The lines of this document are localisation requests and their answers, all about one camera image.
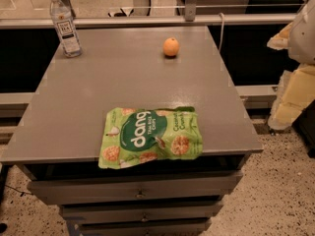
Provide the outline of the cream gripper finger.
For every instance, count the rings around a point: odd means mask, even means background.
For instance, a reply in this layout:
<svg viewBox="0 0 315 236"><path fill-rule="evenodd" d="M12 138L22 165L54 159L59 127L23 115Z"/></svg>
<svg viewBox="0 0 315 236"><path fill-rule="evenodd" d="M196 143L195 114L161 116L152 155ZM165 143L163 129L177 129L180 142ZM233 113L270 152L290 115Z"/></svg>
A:
<svg viewBox="0 0 315 236"><path fill-rule="evenodd" d="M283 29L281 29L277 34L271 37L270 40L267 42L267 46L275 50L288 49L288 40L289 40L291 26L292 26L292 23L289 23Z"/></svg>
<svg viewBox="0 0 315 236"><path fill-rule="evenodd" d="M268 126L285 130L315 100L315 66L301 64L293 72L284 71L273 103Z"/></svg>

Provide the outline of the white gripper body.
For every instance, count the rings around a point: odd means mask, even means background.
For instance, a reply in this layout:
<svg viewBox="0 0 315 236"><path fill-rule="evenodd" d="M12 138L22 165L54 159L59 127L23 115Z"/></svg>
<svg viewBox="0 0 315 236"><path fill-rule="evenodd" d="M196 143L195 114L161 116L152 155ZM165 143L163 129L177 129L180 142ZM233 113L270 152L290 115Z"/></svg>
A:
<svg viewBox="0 0 315 236"><path fill-rule="evenodd" d="M288 56L301 64L315 64L315 0L309 0L292 22Z"/></svg>

